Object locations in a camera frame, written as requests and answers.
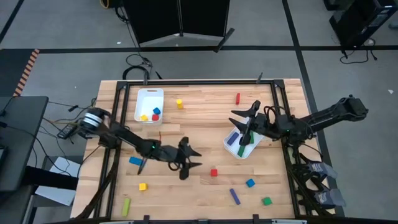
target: white paper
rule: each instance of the white paper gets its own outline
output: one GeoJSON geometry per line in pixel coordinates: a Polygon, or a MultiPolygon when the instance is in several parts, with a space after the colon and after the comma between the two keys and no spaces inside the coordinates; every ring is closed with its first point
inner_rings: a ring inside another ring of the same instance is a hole
{"type": "MultiPolygon", "coordinates": [[[[54,162],[57,167],[62,170],[67,171],[73,177],[77,177],[77,172],[79,170],[80,164],[76,162],[72,162],[70,160],[66,160],[62,157],[58,157],[54,162]]],[[[63,171],[57,169],[54,165],[51,167],[50,172],[54,172],[57,174],[62,173],[63,171]]],[[[56,187],[44,187],[39,186],[36,190],[36,194],[56,201],[58,203],[70,206],[75,198],[76,190],[67,190],[67,189],[58,189],[56,187]]]]}

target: gray floor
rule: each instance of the gray floor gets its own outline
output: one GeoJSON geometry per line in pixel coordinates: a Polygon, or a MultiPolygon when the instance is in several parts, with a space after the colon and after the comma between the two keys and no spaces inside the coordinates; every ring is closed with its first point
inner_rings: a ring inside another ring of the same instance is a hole
{"type": "MultiPolygon", "coordinates": [[[[5,24],[16,0],[0,2],[0,26],[5,24]]],[[[229,27],[236,32],[227,45],[292,45],[280,0],[231,0],[229,27]]],[[[328,24],[332,12],[322,1],[289,0],[300,45],[338,45],[328,24]]],[[[398,20],[398,14],[390,21],[398,20]]],[[[398,31],[380,28],[374,38],[378,45],[398,45],[398,31]]],[[[172,39],[150,46],[215,45],[211,40],[172,39]]],[[[126,26],[112,10],[104,10],[95,0],[25,0],[0,48],[93,48],[132,47],[126,26]]],[[[398,220],[396,152],[394,128],[398,110],[398,51],[376,51],[377,62],[343,65],[341,53],[304,52],[318,109],[353,94],[369,108],[369,116],[358,123],[340,123],[325,130],[337,183],[347,202],[347,217],[398,220]]],[[[47,95],[52,101],[85,106],[95,97],[101,80],[121,79],[128,53],[40,54],[23,95],[47,95]]],[[[164,78],[301,78],[295,52],[221,51],[144,53],[154,70],[164,78]]],[[[356,52],[350,60],[363,60],[356,52]]],[[[141,78],[140,72],[128,76],[141,78]]],[[[76,112],[48,105],[49,119],[72,118],[76,112]]],[[[50,132],[55,129],[46,123],[50,132]]],[[[54,139],[39,135],[51,156],[61,156],[54,139]]],[[[68,156],[81,156],[85,142],[60,141],[68,156]]],[[[39,162],[43,153],[37,150],[39,162]]],[[[70,208],[39,209],[35,223],[67,219],[70,208]]]]}

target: white plastic bin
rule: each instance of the white plastic bin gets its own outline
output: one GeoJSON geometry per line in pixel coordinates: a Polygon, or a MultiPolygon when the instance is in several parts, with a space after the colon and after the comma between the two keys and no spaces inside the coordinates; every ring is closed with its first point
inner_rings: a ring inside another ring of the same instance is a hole
{"type": "Polygon", "coordinates": [[[253,132],[253,138],[254,138],[254,143],[253,144],[248,144],[245,148],[244,148],[244,152],[242,157],[238,156],[238,151],[239,148],[241,147],[239,145],[239,140],[241,139],[242,134],[239,132],[239,130],[237,128],[234,128],[231,133],[224,138],[224,148],[230,152],[235,158],[237,159],[245,159],[247,158],[250,153],[253,151],[253,149],[260,143],[260,141],[264,138],[263,135],[257,134],[255,132],[253,132]],[[235,141],[231,144],[228,145],[228,140],[230,139],[230,137],[234,134],[234,133],[238,133],[239,136],[235,139],[235,141]]]}
{"type": "Polygon", "coordinates": [[[138,91],[136,112],[134,119],[142,124],[160,125],[163,118],[164,92],[160,88],[143,88],[138,91]],[[159,120],[153,121],[154,109],[160,109],[159,120]],[[146,115],[147,121],[141,121],[141,116],[146,115]]]}

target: wooden tabletop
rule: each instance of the wooden tabletop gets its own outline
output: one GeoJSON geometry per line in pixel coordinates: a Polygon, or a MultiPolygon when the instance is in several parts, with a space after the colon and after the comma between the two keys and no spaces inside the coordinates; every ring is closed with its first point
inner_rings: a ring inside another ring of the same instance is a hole
{"type": "MultiPolygon", "coordinates": [[[[297,118],[308,115],[300,80],[284,81],[291,113],[297,118]]],[[[112,110],[116,82],[101,82],[96,107],[112,110]]],[[[259,100],[262,107],[273,105],[268,85],[156,86],[164,90],[161,126],[142,126],[135,122],[137,92],[141,88],[148,86],[130,89],[126,125],[142,138],[159,139],[160,132],[163,145],[177,146],[182,137],[189,137],[192,148],[202,154],[202,157],[191,157],[191,160],[203,165],[192,168],[187,180],[180,180],[178,172],[169,170],[166,162],[148,160],[142,174],[137,175],[138,166],[130,164],[129,158],[140,156],[132,146],[122,144],[113,220],[142,220],[144,215],[150,215],[151,220],[250,219],[253,214],[259,214],[260,218],[294,217],[280,141],[264,138],[247,159],[240,160],[223,145],[223,139],[234,128],[228,118],[238,118],[231,110],[247,110],[255,100],[259,100]],[[235,105],[237,93],[241,94],[239,105],[235,105]],[[176,99],[179,98],[183,100],[182,110],[177,109],[176,99]],[[217,177],[210,176],[211,169],[218,169],[217,177]],[[246,185],[249,179],[256,183],[252,188],[246,185]],[[139,191],[140,183],[147,183],[148,189],[139,191]],[[235,204],[230,188],[235,189],[241,205],[235,204]],[[273,204],[264,206],[261,201],[264,197],[270,197],[273,204]],[[128,216],[122,217],[125,198],[130,198],[131,204],[128,216]]],[[[123,94],[117,120],[120,119],[123,94]]],[[[85,157],[97,143],[98,139],[88,141],[85,157]]],[[[317,148],[315,139],[306,143],[317,148]]],[[[300,152],[309,159],[320,160],[317,152],[305,146],[300,152]]],[[[77,216],[97,191],[103,155],[104,149],[99,148],[83,164],[71,217],[77,216]]],[[[101,215],[105,214],[107,199],[108,191],[103,197],[101,215]]]]}

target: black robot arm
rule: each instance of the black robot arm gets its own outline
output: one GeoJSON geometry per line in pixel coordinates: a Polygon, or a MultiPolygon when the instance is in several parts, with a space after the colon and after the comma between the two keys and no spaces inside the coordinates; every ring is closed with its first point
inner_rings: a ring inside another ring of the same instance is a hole
{"type": "Polygon", "coordinates": [[[171,170],[180,170],[181,180],[188,178],[190,168],[201,165],[201,163],[190,161],[190,156],[201,156],[201,154],[191,148],[187,137],[182,138],[178,148],[162,146],[158,140],[142,139],[115,120],[110,120],[109,125],[105,125],[106,117],[111,117],[109,112],[100,108],[90,109],[80,122],[80,128],[86,134],[98,135],[100,137],[98,144],[104,147],[116,148],[120,141],[124,141],[134,146],[144,158],[168,162],[171,170]]]}
{"type": "Polygon", "coordinates": [[[361,121],[368,113],[368,109],[365,108],[362,101],[352,95],[342,98],[327,109],[300,119],[287,114],[276,116],[274,123],[270,122],[269,112],[275,113],[275,107],[264,107],[264,114],[257,113],[259,107],[260,101],[257,100],[247,111],[232,111],[236,115],[249,118],[247,124],[240,123],[232,118],[229,119],[243,134],[239,142],[240,145],[250,143],[250,131],[275,140],[288,137],[289,144],[300,145],[305,140],[312,138],[317,131],[340,121],[361,121]]]}

